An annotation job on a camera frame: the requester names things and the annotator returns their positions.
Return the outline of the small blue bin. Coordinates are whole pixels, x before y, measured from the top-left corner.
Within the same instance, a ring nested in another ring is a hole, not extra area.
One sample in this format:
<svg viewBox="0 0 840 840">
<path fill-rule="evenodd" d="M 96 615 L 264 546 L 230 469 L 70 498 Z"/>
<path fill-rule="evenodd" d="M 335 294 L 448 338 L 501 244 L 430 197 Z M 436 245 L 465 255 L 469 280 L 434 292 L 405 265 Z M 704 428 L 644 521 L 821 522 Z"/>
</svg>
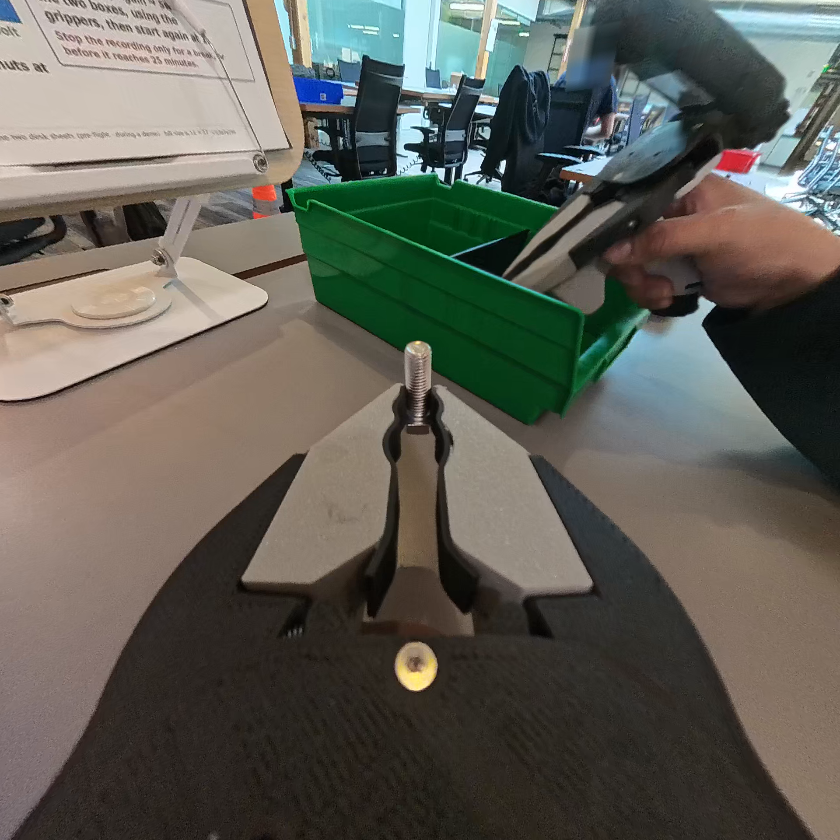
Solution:
<svg viewBox="0 0 840 840">
<path fill-rule="evenodd" d="M 315 77 L 293 77 L 297 99 L 300 103 L 339 105 L 343 99 L 343 87 L 335 80 L 321 80 Z"/>
</svg>

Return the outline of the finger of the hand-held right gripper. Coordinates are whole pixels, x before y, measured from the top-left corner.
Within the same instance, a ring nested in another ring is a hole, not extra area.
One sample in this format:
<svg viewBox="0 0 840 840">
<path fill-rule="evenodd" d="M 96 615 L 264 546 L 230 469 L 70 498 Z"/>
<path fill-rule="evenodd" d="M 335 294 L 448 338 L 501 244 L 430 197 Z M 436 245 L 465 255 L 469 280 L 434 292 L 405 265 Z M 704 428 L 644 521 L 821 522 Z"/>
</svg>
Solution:
<svg viewBox="0 0 840 840">
<path fill-rule="evenodd" d="M 607 269 L 602 256 L 578 267 L 570 254 L 551 251 L 525 269 L 525 287 L 593 314 L 605 301 Z"/>
<path fill-rule="evenodd" d="M 603 254 L 635 220 L 636 193 L 574 196 L 528 242 L 502 278 L 514 284 L 606 282 Z"/>
</svg>

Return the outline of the person's right hand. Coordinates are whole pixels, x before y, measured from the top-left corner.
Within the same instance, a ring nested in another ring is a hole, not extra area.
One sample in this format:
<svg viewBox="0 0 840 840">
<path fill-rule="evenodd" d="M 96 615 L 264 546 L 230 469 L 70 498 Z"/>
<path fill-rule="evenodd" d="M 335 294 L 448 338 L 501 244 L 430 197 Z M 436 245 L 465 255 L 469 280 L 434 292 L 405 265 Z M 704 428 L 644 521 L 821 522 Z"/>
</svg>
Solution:
<svg viewBox="0 0 840 840">
<path fill-rule="evenodd" d="M 676 299 L 673 282 L 654 268 L 680 259 L 696 268 L 706 299 L 761 312 L 830 280 L 838 272 L 839 240 L 767 196 L 708 175 L 662 219 L 604 254 L 628 296 L 651 312 Z"/>
</svg>

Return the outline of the black office chair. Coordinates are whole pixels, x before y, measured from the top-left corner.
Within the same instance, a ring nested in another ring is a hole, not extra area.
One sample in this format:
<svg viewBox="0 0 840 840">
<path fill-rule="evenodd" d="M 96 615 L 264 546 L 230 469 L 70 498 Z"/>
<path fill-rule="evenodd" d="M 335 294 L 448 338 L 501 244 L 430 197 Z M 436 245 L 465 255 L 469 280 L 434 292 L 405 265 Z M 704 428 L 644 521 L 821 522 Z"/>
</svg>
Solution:
<svg viewBox="0 0 840 840">
<path fill-rule="evenodd" d="M 396 129 L 404 66 L 363 56 L 347 143 L 335 153 L 342 181 L 397 174 Z"/>
<path fill-rule="evenodd" d="M 439 109 L 429 126 L 415 126 L 423 138 L 403 146 L 406 152 L 418 156 L 422 172 L 443 170 L 447 186 L 463 175 L 469 153 L 470 127 L 485 83 L 482 78 L 462 77 L 449 106 Z"/>
</svg>

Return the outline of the steel hex bolt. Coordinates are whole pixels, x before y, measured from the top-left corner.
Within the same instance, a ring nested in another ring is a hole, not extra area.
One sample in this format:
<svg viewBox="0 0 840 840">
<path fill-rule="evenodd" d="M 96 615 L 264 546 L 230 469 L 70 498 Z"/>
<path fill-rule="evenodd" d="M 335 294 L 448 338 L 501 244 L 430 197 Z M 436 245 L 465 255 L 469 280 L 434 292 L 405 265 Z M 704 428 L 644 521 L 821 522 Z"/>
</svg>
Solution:
<svg viewBox="0 0 840 840">
<path fill-rule="evenodd" d="M 404 349 L 404 386 L 406 389 L 406 432 L 426 434 L 427 404 L 432 390 L 433 352 L 421 340 L 408 343 Z"/>
</svg>

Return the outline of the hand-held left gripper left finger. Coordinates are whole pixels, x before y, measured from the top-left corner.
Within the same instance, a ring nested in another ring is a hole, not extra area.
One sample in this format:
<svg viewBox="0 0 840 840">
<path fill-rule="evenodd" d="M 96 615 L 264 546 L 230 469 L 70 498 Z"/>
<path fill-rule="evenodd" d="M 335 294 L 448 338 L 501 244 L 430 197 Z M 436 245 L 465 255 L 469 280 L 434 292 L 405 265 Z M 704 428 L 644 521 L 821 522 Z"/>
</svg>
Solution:
<svg viewBox="0 0 840 840">
<path fill-rule="evenodd" d="M 403 388 L 393 385 L 304 456 L 241 583 L 375 617 L 396 572 Z"/>
</svg>

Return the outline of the printed instruction sheet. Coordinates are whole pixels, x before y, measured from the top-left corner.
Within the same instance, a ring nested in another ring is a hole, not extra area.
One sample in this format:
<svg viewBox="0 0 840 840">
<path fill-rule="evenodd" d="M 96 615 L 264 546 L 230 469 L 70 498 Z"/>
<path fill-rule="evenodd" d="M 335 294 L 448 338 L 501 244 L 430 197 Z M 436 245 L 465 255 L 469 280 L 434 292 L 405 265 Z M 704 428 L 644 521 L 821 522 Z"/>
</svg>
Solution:
<svg viewBox="0 0 840 840">
<path fill-rule="evenodd" d="M 1 2 L 1 162 L 281 151 L 244 2 Z"/>
</svg>

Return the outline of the green plastic bin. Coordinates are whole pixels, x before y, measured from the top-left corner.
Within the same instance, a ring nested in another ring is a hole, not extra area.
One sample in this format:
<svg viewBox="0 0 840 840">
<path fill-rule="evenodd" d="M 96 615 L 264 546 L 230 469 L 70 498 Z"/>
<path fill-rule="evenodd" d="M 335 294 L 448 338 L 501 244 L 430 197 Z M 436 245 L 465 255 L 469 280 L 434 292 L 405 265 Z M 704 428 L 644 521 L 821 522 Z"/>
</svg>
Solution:
<svg viewBox="0 0 840 840">
<path fill-rule="evenodd" d="M 609 280 L 593 314 L 469 266 L 455 254 L 548 221 L 552 207 L 436 175 L 289 192 L 319 303 L 520 422 L 563 415 L 625 350 L 648 312 Z"/>
</svg>

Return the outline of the black bin divider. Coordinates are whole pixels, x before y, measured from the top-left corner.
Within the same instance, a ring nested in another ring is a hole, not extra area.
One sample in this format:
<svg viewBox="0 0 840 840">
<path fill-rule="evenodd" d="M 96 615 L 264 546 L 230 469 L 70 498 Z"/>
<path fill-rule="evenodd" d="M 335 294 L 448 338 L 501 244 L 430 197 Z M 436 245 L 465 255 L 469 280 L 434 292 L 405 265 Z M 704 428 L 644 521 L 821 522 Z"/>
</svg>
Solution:
<svg viewBox="0 0 840 840">
<path fill-rule="evenodd" d="M 523 251 L 529 237 L 530 232 L 523 229 L 515 234 L 461 250 L 451 255 L 451 259 L 495 277 L 503 277 L 511 263 Z"/>
</svg>

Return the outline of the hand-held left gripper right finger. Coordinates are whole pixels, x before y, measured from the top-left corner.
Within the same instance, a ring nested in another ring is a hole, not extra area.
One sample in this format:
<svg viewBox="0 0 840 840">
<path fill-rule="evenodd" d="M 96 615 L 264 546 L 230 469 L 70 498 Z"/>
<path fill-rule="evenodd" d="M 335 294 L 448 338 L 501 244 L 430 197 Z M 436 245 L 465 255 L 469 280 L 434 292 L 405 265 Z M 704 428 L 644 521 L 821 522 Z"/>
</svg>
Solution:
<svg viewBox="0 0 840 840">
<path fill-rule="evenodd" d="M 462 613 L 588 595 L 593 580 L 529 452 L 443 386 L 429 395 L 438 574 Z"/>
</svg>

